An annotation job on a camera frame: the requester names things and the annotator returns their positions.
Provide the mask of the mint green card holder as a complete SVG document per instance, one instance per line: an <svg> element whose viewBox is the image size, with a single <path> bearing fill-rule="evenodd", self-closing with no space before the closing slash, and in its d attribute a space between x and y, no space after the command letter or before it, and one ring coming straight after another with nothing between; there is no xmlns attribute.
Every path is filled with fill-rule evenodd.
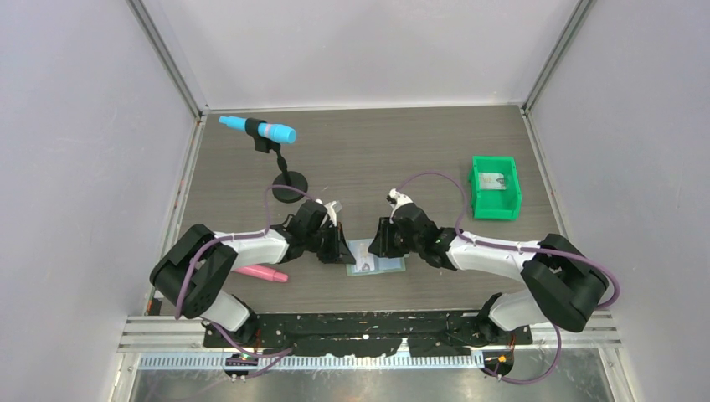
<svg viewBox="0 0 710 402"><path fill-rule="evenodd" d="M348 248L356 261L354 264L346 265L347 276L369 276L404 272L406 270L403 257L390 259L370 253L368 247L372 243L372 239L349 240L347 242Z"/></svg>

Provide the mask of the silver VIP card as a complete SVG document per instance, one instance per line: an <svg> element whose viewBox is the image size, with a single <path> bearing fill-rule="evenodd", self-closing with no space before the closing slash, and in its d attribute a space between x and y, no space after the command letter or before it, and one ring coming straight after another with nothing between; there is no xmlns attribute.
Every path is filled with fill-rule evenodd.
<svg viewBox="0 0 710 402"><path fill-rule="evenodd" d="M505 191L506 177L502 173L478 173L478 187L486 191Z"/></svg>
<svg viewBox="0 0 710 402"><path fill-rule="evenodd" d="M373 275L379 273L379 258L369 253L359 254L355 257L355 264L351 273L354 276Z"/></svg>

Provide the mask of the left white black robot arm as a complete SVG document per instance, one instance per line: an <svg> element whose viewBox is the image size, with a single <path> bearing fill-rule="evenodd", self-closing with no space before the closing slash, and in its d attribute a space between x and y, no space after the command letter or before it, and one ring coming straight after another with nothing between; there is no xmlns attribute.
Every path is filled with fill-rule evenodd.
<svg viewBox="0 0 710 402"><path fill-rule="evenodd" d="M283 264L306 252L323 264L352 264L338 201L307 200L295 214L266 231L225 234L203 224L188 229L157 262L150 283L179 316L203 318L238 347L250 345L259 328L256 313L223 289L230 272L247 265Z"/></svg>

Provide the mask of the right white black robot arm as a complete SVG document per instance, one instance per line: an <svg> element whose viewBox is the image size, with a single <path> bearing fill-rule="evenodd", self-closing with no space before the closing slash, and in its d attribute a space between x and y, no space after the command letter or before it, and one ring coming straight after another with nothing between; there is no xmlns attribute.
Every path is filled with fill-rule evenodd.
<svg viewBox="0 0 710 402"><path fill-rule="evenodd" d="M493 296L481 309L479 335L493 344L514 329L540 322L582 332L610 287L610 278L562 235L548 234L538 242L479 237L438 226L416 204L380 218L368 250L381 258L416 254L434 268L480 271L522 283L522 291Z"/></svg>

